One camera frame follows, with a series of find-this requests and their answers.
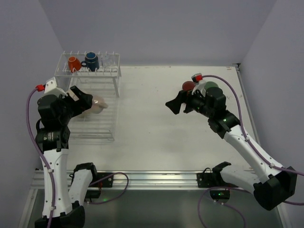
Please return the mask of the pink patterned mug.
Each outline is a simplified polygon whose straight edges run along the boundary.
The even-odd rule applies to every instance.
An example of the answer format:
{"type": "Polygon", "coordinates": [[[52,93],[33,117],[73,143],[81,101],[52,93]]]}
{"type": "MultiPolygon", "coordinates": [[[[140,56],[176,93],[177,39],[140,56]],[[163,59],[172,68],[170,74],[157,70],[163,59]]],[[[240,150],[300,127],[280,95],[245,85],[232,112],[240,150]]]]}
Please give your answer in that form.
{"type": "Polygon", "coordinates": [[[195,83],[192,81],[186,81],[182,84],[182,90],[183,91],[190,91],[193,90],[193,88],[195,87],[195,83]]]}

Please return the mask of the dark blue mug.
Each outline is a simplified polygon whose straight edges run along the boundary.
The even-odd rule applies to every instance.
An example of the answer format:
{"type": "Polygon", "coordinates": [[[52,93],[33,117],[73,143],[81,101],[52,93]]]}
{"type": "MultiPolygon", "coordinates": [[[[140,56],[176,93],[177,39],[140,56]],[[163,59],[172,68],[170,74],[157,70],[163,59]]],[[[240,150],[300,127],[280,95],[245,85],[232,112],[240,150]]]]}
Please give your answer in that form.
{"type": "Polygon", "coordinates": [[[99,59],[96,53],[88,52],[85,54],[84,61],[81,62],[81,67],[88,68],[91,72],[99,69],[99,59]]]}

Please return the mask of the light green cup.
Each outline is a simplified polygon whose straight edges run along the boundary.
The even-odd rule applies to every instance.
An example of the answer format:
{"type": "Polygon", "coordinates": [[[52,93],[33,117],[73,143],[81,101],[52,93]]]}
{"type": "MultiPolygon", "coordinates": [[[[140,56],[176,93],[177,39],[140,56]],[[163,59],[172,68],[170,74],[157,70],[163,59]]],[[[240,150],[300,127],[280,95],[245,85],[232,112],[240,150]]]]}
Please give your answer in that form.
{"type": "Polygon", "coordinates": [[[209,88],[218,87],[218,84],[213,81],[207,81],[204,85],[204,89],[207,90],[209,88]]]}

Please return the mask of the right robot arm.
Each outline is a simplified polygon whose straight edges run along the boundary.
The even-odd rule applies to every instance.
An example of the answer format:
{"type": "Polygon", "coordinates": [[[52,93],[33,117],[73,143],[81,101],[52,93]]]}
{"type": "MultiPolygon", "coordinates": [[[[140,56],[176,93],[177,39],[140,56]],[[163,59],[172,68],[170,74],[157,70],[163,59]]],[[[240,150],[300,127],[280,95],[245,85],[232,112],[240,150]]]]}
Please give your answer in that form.
{"type": "Polygon", "coordinates": [[[254,173],[237,171],[230,163],[214,168],[226,183],[238,186],[254,195],[266,210],[272,210],[295,193],[297,173],[293,167],[284,167],[269,155],[245,131],[241,121],[226,109],[226,96],[218,87],[208,88],[203,95],[199,90],[179,91],[175,99],[166,106],[179,114],[185,104],[184,113],[196,111],[208,118],[213,132],[234,147],[247,161],[254,173]]]}

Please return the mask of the pale pink mug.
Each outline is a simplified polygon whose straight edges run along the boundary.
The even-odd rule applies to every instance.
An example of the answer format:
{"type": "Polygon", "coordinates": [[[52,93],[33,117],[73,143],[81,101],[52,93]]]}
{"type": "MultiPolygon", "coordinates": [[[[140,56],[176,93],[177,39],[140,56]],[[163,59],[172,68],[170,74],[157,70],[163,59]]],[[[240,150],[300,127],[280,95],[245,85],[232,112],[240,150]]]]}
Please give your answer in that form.
{"type": "Polygon", "coordinates": [[[101,96],[93,95],[92,106],[88,109],[88,112],[90,114],[99,114],[106,108],[108,108],[108,104],[105,100],[101,96]]]}

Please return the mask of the clear plastic cup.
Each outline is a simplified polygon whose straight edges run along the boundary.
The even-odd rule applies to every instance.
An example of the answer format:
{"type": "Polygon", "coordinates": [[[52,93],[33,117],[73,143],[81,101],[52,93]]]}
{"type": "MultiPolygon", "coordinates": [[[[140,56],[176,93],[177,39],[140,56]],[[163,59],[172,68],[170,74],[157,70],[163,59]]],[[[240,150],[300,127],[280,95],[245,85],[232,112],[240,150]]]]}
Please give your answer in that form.
{"type": "Polygon", "coordinates": [[[111,68],[115,65],[115,57],[113,55],[104,54],[101,56],[103,68],[111,68]]]}

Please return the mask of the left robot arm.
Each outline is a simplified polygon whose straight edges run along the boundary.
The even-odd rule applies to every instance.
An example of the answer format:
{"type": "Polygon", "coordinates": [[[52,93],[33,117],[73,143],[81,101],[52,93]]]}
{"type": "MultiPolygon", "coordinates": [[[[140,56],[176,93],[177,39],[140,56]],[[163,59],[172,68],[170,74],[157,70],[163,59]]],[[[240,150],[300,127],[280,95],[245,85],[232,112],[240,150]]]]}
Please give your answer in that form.
{"type": "Polygon", "coordinates": [[[84,201],[89,185],[96,180],[93,163],[74,168],[72,184],[67,182],[69,121],[92,107],[93,96],[72,86],[64,93],[45,91],[38,100],[40,119],[35,138],[44,172],[44,207],[37,228],[82,228],[85,224],[84,201]]]}

